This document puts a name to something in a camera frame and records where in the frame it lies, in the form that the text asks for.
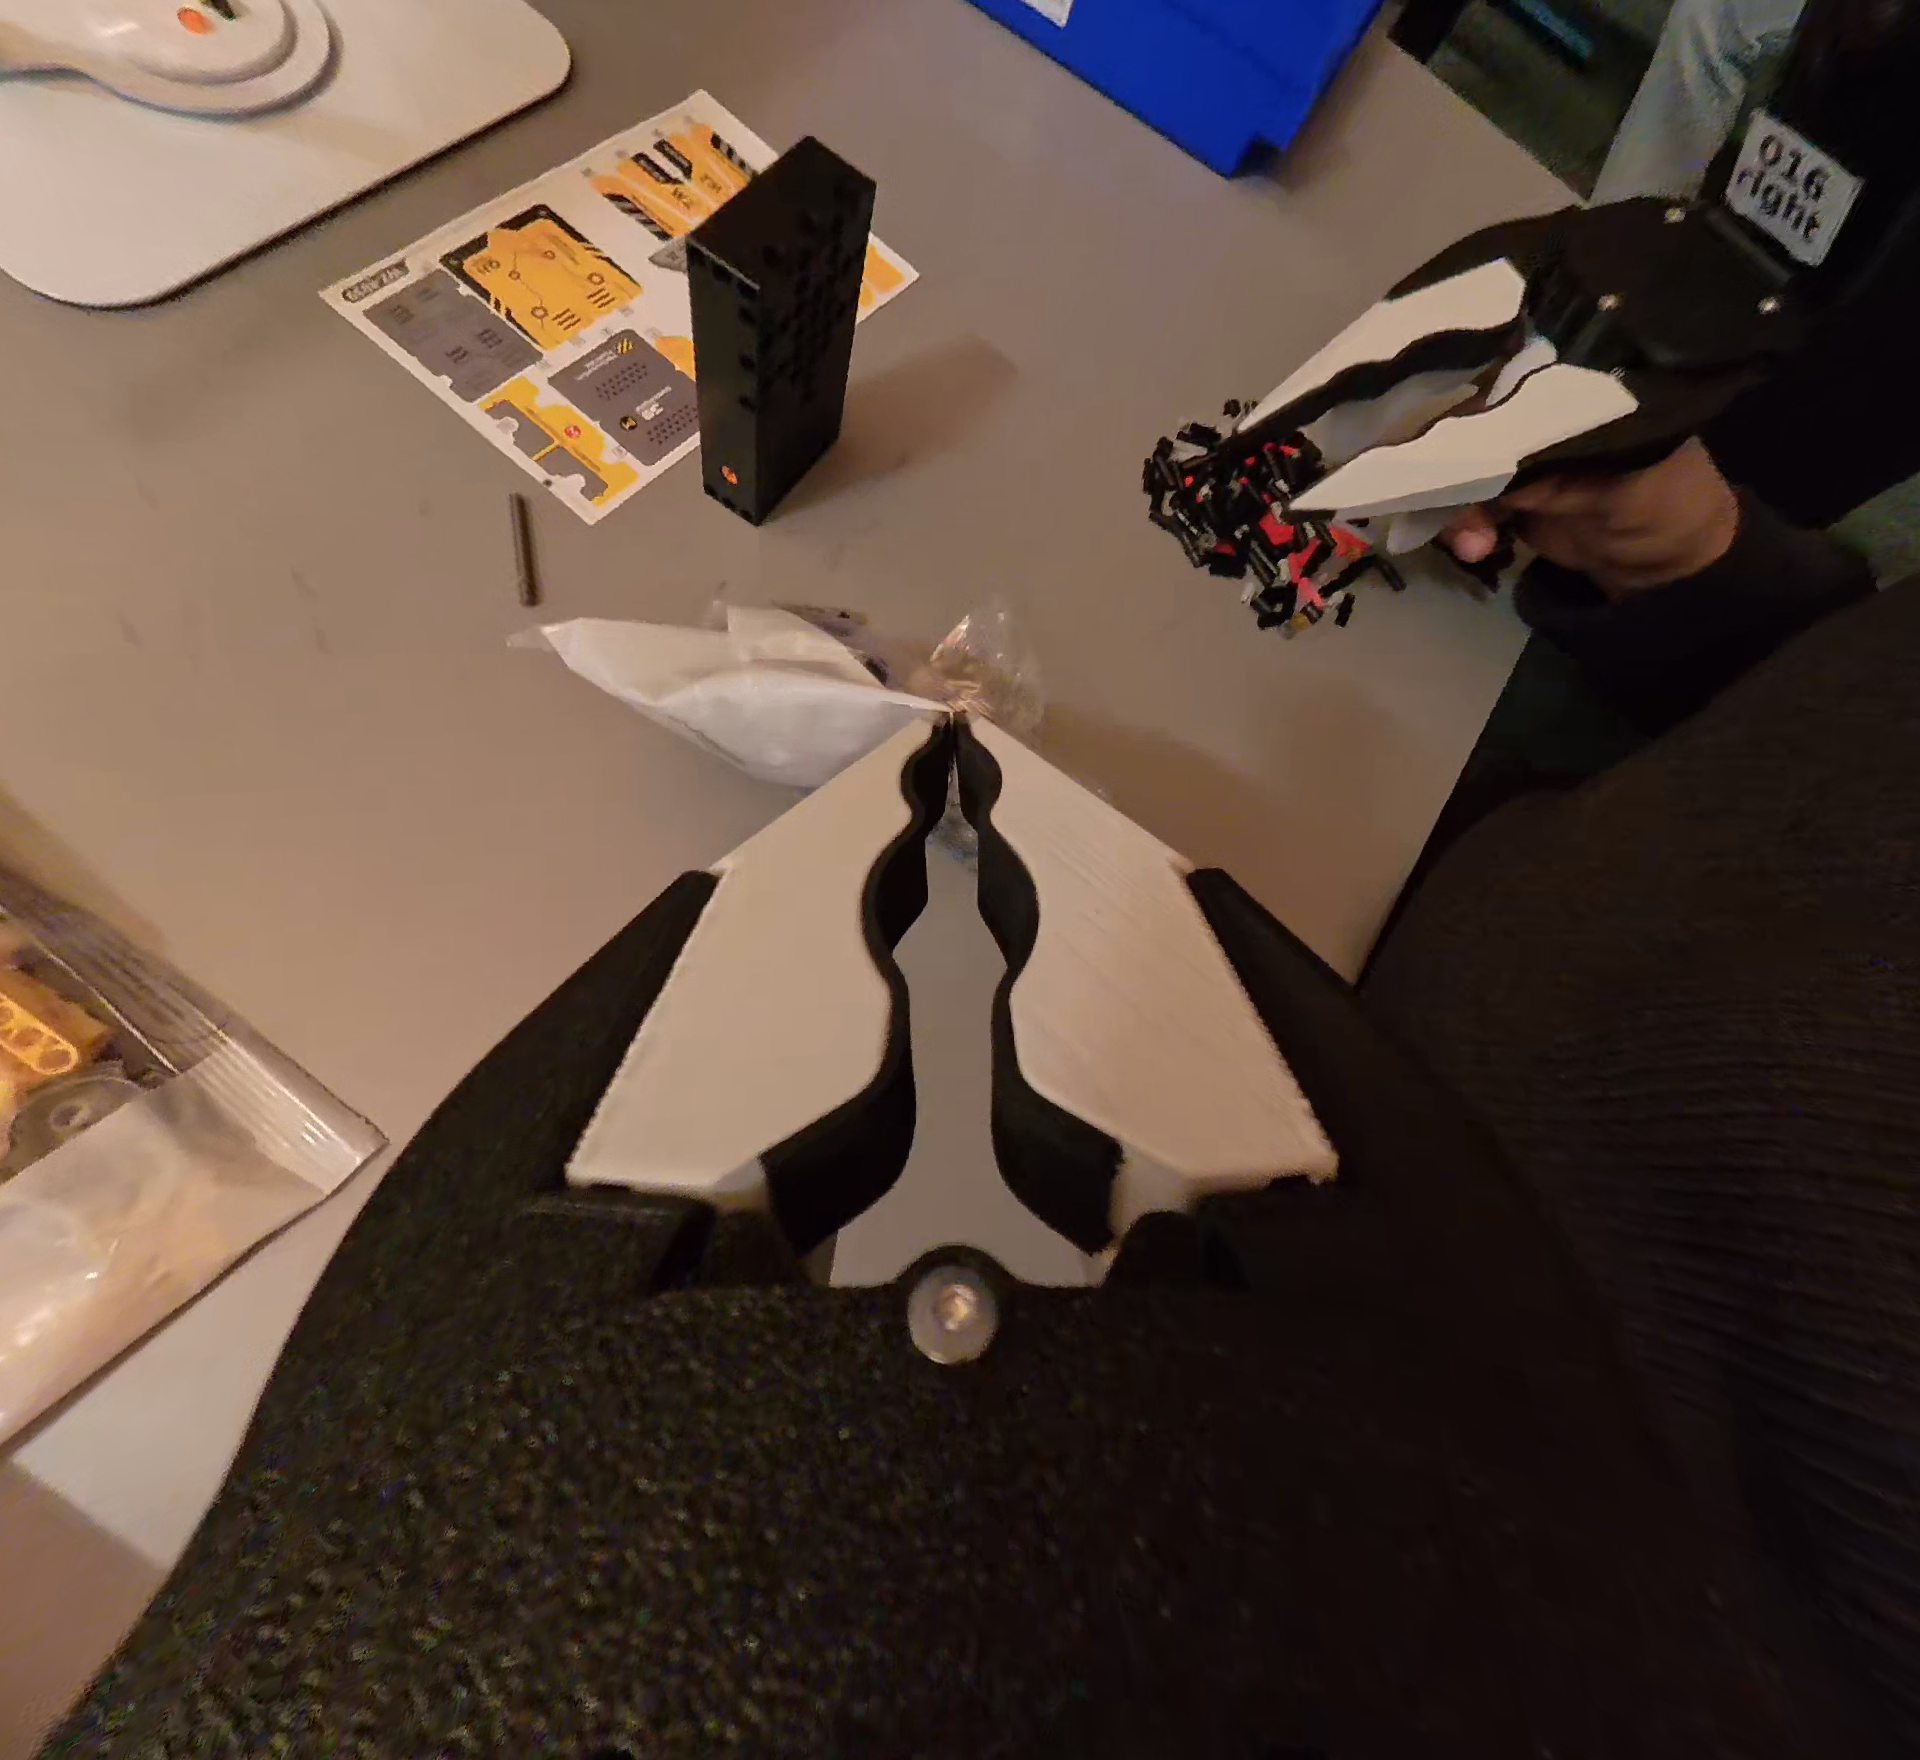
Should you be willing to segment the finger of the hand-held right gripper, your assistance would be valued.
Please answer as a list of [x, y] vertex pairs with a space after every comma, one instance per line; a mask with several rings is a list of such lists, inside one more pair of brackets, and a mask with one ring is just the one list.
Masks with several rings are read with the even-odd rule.
[[1549, 366], [1500, 403], [1440, 417], [1419, 437], [1355, 453], [1291, 511], [1308, 516], [1380, 516], [1493, 500], [1520, 463], [1638, 409], [1618, 377]]
[[1527, 276], [1493, 261], [1380, 298], [1238, 419], [1260, 442], [1403, 442], [1484, 399], [1527, 340]]

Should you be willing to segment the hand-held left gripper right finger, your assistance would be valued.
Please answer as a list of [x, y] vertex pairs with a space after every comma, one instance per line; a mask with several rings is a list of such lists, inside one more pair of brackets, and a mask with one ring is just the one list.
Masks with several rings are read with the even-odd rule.
[[994, 989], [991, 1138], [1087, 1258], [1140, 1220], [1334, 1181], [1337, 1156], [1194, 892], [1198, 872], [984, 719], [954, 736]]

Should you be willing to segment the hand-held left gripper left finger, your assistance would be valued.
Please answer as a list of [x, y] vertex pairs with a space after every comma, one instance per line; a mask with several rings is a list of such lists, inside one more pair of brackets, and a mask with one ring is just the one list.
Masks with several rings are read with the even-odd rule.
[[898, 948], [950, 766], [952, 721], [911, 718], [693, 877], [570, 1196], [752, 1215], [830, 1258], [899, 1181], [918, 1107]]

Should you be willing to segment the pile of black red pins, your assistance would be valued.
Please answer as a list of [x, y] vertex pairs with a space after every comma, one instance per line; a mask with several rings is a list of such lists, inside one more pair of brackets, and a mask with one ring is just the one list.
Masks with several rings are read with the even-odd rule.
[[1347, 625], [1370, 583], [1408, 588], [1367, 521], [1305, 505], [1325, 474], [1304, 429], [1231, 401], [1219, 419], [1187, 421], [1156, 439], [1140, 479], [1150, 523], [1188, 564], [1236, 580], [1259, 628], [1294, 638], [1319, 623]]

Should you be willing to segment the small clear parts bag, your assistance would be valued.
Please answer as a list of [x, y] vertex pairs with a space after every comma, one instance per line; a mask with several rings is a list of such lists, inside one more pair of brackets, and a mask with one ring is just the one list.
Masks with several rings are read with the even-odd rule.
[[715, 603], [707, 625], [576, 620], [506, 644], [550, 653], [589, 688], [764, 785], [808, 792], [916, 719], [984, 719], [1033, 745], [1047, 712], [1038, 658], [1001, 601], [928, 645], [891, 642], [850, 611], [733, 603]]

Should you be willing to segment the person's right hand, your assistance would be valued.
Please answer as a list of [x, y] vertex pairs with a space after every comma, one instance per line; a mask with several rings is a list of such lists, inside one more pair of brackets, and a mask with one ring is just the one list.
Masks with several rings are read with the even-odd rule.
[[1516, 484], [1460, 508], [1436, 541], [1458, 562], [1481, 564], [1513, 539], [1618, 599], [1705, 573], [1726, 556], [1739, 530], [1736, 490], [1690, 439], [1633, 471]]

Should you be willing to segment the black perforated block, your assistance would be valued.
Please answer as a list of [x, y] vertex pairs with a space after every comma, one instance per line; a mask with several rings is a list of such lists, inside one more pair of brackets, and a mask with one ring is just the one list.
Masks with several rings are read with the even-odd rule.
[[875, 183], [806, 137], [687, 243], [707, 495], [764, 525], [838, 444]]

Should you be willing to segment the clear bag of yellow beams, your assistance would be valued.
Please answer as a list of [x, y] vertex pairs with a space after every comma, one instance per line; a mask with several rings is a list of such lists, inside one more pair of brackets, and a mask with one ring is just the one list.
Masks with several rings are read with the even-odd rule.
[[386, 1149], [4, 792], [4, 1446]]

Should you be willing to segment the yellow sticker sheet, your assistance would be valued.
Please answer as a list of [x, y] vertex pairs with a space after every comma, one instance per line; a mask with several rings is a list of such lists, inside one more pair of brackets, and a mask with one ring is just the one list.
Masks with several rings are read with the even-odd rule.
[[[688, 235], [781, 154], [694, 92], [324, 291], [581, 521], [688, 453]], [[857, 319], [918, 270], [874, 234]]]

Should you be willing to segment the white book stand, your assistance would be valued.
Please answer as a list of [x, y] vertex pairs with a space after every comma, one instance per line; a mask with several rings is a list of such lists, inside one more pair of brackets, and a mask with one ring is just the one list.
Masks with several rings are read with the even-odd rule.
[[4, 274], [165, 298], [559, 92], [526, 0], [3, 0]]

